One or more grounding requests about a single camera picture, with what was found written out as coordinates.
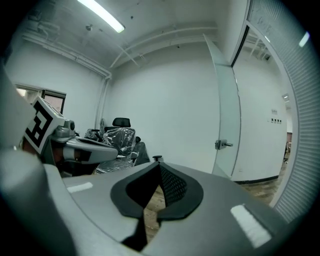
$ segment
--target ceiling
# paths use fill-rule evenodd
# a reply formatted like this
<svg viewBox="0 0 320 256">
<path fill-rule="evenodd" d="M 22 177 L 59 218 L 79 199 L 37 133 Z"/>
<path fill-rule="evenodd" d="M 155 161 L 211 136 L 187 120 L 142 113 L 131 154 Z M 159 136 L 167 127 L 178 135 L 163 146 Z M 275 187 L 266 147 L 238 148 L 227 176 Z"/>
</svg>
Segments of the ceiling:
<svg viewBox="0 0 320 256">
<path fill-rule="evenodd" d="M 96 0 L 125 26 L 117 33 L 77 0 L 43 0 L 28 16 L 24 38 L 111 69 L 163 47 L 203 42 L 203 33 L 217 41 L 218 1 L 224 0 Z"/>
</svg>

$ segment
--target black mesh panel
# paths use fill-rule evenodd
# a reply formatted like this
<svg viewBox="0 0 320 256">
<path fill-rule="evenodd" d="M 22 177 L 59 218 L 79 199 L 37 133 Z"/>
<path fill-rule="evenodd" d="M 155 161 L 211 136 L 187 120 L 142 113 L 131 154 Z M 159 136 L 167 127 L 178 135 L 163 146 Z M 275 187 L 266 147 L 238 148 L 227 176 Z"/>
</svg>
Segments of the black mesh panel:
<svg viewBox="0 0 320 256">
<path fill-rule="evenodd" d="M 172 172 L 160 166 L 161 188 L 164 194 L 165 206 L 181 200 L 187 191 L 187 183 Z"/>
</svg>

